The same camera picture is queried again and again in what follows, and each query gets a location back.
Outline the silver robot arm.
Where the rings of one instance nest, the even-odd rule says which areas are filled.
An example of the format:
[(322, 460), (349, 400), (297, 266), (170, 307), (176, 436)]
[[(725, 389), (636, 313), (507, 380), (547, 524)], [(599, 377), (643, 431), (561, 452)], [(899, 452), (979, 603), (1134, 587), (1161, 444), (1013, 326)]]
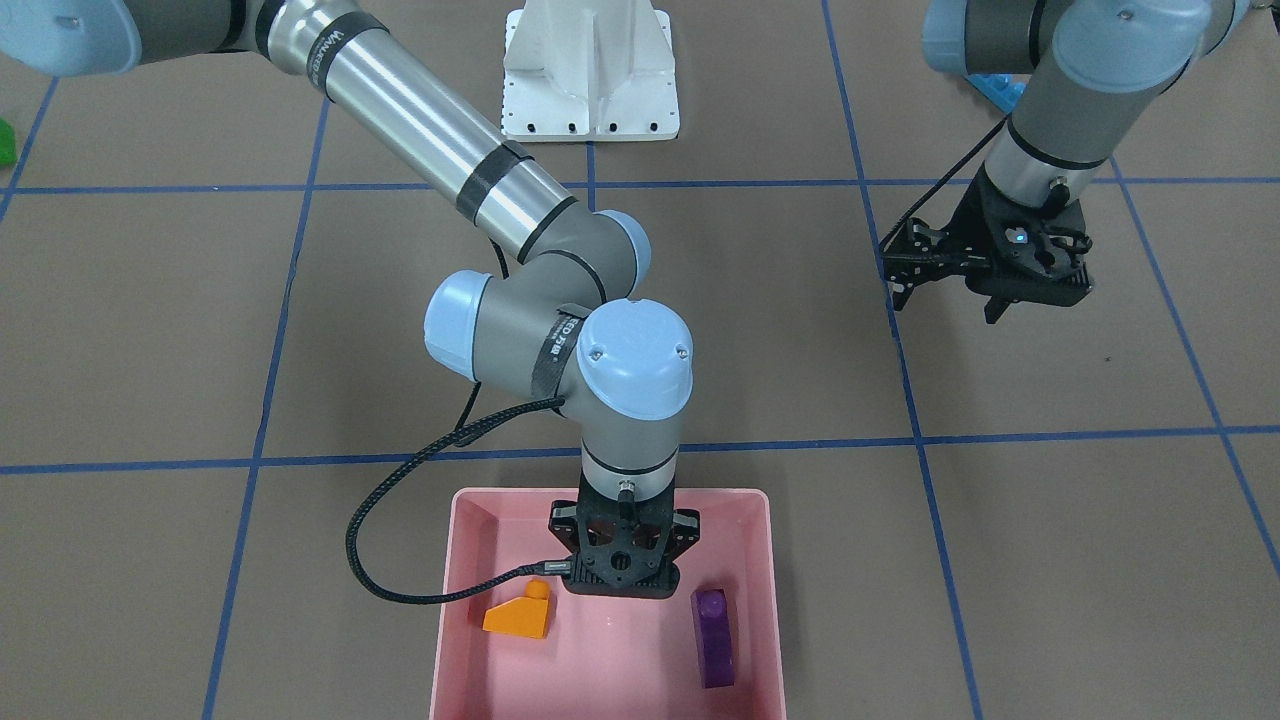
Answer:
[(950, 222), (929, 240), (996, 323), (1012, 304), (1070, 307), (1092, 288), (1082, 195), (1140, 114), (1240, 24), (1244, 1), (933, 1), (925, 61), (956, 76), (1027, 76)]
[[(645, 231), (594, 211), (503, 136), (357, 1), (5, 1), (3, 53), (46, 76), (116, 76), (206, 54), (255, 53), (307, 81), (502, 251), (509, 274), (458, 270), (425, 309), (440, 365), (518, 404), (457, 427), (403, 461), (355, 510), (344, 537), (355, 579), (396, 603), (463, 600), (517, 577), (557, 577), (575, 594), (667, 600), (700, 519), (675, 505), (692, 393), (694, 342), (671, 307), (635, 299), (652, 263)], [(564, 559), (530, 562), (462, 591), (394, 592), (358, 551), (375, 506), (444, 448), (553, 413), (580, 430), (576, 495), (550, 506)]]

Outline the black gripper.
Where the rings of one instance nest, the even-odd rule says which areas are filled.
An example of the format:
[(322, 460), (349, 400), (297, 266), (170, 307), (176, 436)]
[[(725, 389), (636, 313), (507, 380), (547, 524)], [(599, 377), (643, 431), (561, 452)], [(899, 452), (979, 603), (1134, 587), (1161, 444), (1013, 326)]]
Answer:
[(1053, 184), (1041, 206), (1024, 206), (980, 170), (945, 233), (945, 249), (963, 256), (966, 287), (991, 297), (988, 325), (1019, 302), (1070, 307), (1094, 287), (1084, 260), (1093, 241), (1080, 202), (1064, 183)]
[(558, 571), (568, 592), (667, 600), (681, 579), (675, 561), (699, 542), (701, 519), (675, 506), (672, 486), (648, 500), (631, 489), (607, 498), (581, 479), (576, 500), (552, 502), (548, 529), (570, 552)]

